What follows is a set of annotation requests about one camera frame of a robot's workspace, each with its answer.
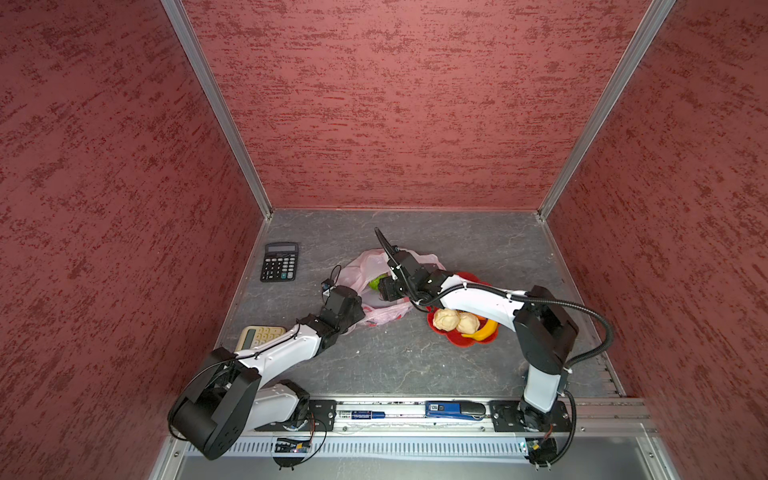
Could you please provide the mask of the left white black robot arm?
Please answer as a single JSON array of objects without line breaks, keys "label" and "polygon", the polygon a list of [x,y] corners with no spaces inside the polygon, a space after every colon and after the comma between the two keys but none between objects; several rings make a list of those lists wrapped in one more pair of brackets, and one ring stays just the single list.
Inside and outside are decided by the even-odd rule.
[{"label": "left white black robot arm", "polygon": [[193,445],[209,460],[221,457],[247,430],[304,420],[309,395],[290,382],[268,388],[274,378],[311,360],[363,320],[358,293],[330,288],[318,314],[296,322],[285,334],[258,348],[210,352],[167,415],[171,435]]}]

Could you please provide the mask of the fake small tan fruit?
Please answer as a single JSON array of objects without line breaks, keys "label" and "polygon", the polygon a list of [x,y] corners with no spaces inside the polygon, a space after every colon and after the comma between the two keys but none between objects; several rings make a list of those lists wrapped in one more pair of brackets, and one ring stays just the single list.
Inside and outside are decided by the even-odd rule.
[{"label": "fake small tan fruit", "polygon": [[462,335],[474,335],[480,328],[480,319],[469,312],[459,312],[459,322],[456,330]]}]

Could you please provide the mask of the red flower-shaped plastic bowl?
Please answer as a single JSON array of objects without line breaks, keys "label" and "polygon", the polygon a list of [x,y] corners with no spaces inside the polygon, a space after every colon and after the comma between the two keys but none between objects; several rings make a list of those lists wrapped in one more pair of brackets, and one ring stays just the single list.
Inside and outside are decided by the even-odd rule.
[{"label": "red flower-shaped plastic bowl", "polygon": [[[438,310],[438,308],[437,307],[432,307],[432,306],[427,308],[427,311],[428,311],[428,314],[427,314],[427,324],[428,324],[428,326],[435,333],[446,337],[447,340],[451,344],[453,344],[454,346],[457,346],[457,347],[460,347],[460,348],[468,348],[468,347],[471,347],[473,345],[490,344],[493,341],[495,341],[497,336],[498,336],[499,325],[498,325],[497,331],[491,337],[487,338],[485,341],[482,341],[482,342],[476,342],[476,341],[474,341],[474,340],[472,340],[470,338],[463,338],[462,334],[460,334],[456,329],[453,330],[453,331],[450,331],[450,332],[439,331],[439,330],[435,329],[433,327],[433,325],[432,325],[432,316],[433,316],[433,312],[435,310]],[[485,317],[478,316],[478,315],[476,315],[476,316],[480,319],[481,327],[488,320]]]}]

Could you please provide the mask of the fake yellow banana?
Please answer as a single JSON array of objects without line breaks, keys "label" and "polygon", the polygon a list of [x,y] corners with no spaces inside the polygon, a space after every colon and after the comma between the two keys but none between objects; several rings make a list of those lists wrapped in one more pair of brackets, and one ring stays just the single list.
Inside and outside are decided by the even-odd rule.
[{"label": "fake yellow banana", "polygon": [[482,342],[485,341],[487,338],[491,337],[498,329],[498,323],[492,320],[487,320],[481,328],[479,328],[474,333],[463,333],[463,338],[470,338],[476,342]]}]

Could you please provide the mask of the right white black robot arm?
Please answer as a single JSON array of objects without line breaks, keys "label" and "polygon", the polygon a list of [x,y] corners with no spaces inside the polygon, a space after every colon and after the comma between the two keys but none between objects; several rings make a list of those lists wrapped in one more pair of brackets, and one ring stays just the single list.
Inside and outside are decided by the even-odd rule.
[{"label": "right white black robot arm", "polygon": [[[599,356],[612,345],[615,332],[601,314],[581,304],[555,298],[535,286],[512,291],[471,281],[459,273],[429,267],[406,250],[384,242],[392,276],[379,283],[385,299],[408,299],[429,312],[432,324],[443,330],[469,329],[468,320],[494,322],[512,330],[528,363],[526,386],[518,404],[518,423],[528,431],[542,431],[552,422],[556,400],[565,393],[572,368]],[[602,325],[601,343],[573,356],[579,327],[570,311],[586,314]]]}]

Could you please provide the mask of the pink plastic bag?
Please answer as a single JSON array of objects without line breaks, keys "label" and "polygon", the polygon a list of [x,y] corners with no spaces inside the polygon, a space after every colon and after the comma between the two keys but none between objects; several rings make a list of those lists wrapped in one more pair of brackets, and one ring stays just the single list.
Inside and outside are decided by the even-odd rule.
[{"label": "pink plastic bag", "polygon": [[380,277],[391,277],[388,266],[389,258],[382,249],[367,250],[343,267],[337,284],[349,287],[362,299],[365,317],[362,323],[367,326],[381,326],[403,318],[413,309],[409,300],[401,298],[385,301],[371,283]]}]

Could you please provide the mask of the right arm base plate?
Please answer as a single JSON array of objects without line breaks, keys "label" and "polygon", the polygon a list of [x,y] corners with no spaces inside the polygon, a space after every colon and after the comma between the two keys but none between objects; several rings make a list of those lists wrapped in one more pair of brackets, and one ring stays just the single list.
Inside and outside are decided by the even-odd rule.
[{"label": "right arm base plate", "polygon": [[556,401],[548,413],[542,413],[519,400],[492,400],[488,404],[495,432],[566,433],[572,421],[566,405]]}]

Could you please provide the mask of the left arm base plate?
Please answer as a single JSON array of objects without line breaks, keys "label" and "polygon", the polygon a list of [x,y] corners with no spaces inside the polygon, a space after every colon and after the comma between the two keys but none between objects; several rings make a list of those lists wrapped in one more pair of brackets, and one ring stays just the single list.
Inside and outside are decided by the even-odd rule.
[{"label": "left arm base plate", "polygon": [[254,428],[259,432],[311,432],[311,422],[314,422],[316,432],[332,432],[335,427],[339,402],[327,399],[310,399],[300,401],[298,412],[292,413],[283,422],[272,421]]}]

